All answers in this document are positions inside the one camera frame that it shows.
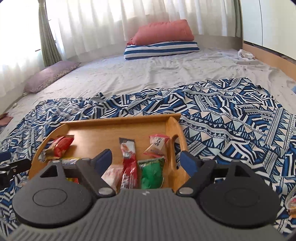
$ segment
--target metal screw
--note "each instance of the metal screw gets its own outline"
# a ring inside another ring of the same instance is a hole
[[[113,192],[112,188],[100,188],[99,194],[101,195],[110,195]]]
[[[188,187],[180,188],[179,193],[183,195],[190,195],[193,193],[193,189]]]

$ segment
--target green snack package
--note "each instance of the green snack package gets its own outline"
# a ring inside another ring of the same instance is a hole
[[[138,161],[142,170],[141,189],[160,188],[163,184],[163,157]]]

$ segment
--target patterned blanket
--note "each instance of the patterned blanket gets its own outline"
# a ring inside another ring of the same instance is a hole
[[[182,114],[180,124],[191,154],[223,164],[237,159],[249,165],[281,199],[274,227],[285,235],[293,230],[296,219],[289,218],[286,204],[296,192],[295,116],[247,78],[200,81],[111,98],[98,93],[89,99],[46,100],[23,118],[0,151],[9,150],[11,161],[32,158],[61,121],[161,113]],[[6,235],[19,225],[12,198],[26,180],[26,173],[19,174],[11,187],[0,192],[0,225]]]

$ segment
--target gray curtain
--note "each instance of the gray curtain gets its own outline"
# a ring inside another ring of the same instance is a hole
[[[236,37],[242,37],[242,12],[239,0],[234,0]]]
[[[39,31],[41,40],[41,50],[45,67],[51,66],[62,60],[50,30],[47,18],[45,0],[39,2]]]

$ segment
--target blue and white striped pillow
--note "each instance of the blue and white striped pillow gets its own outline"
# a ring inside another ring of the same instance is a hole
[[[171,54],[197,52],[199,47],[196,42],[174,41],[161,42],[150,45],[130,45],[124,51],[124,58],[127,60],[137,58],[148,58]]]

